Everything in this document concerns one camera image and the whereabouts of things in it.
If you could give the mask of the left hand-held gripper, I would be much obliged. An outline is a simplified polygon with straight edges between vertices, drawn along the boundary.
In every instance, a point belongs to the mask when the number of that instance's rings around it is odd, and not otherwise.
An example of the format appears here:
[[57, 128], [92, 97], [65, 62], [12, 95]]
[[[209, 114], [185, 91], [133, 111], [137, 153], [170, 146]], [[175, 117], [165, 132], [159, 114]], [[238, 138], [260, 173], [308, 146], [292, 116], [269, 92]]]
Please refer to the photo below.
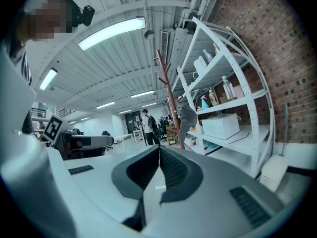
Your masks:
[[48, 121], [43, 136], [64, 160], [103, 156], [105, 148], [114, 144], [112, 136], [81, 135], [68, 122], [55, 115]]

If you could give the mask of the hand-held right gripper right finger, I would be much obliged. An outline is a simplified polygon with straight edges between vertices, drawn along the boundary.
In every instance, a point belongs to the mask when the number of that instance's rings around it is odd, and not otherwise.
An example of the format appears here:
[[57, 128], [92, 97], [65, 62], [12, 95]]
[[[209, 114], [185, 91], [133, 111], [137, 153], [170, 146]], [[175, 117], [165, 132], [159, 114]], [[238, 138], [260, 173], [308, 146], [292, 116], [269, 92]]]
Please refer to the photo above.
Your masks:
[[149, 236], [236, 238], [283, 209], [273, 192], [230, 163], [165, 146], [160, 157], [166, 191]]

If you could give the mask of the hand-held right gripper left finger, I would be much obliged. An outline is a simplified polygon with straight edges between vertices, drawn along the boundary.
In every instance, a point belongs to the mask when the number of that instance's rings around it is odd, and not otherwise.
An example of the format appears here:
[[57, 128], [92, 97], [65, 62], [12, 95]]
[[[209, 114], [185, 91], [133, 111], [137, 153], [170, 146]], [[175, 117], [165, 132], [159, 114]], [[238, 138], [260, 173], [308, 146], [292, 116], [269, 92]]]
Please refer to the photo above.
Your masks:
[[79, 188], [115, 221], [143, 230], [159, 212], [159, 147], [67, 160]]

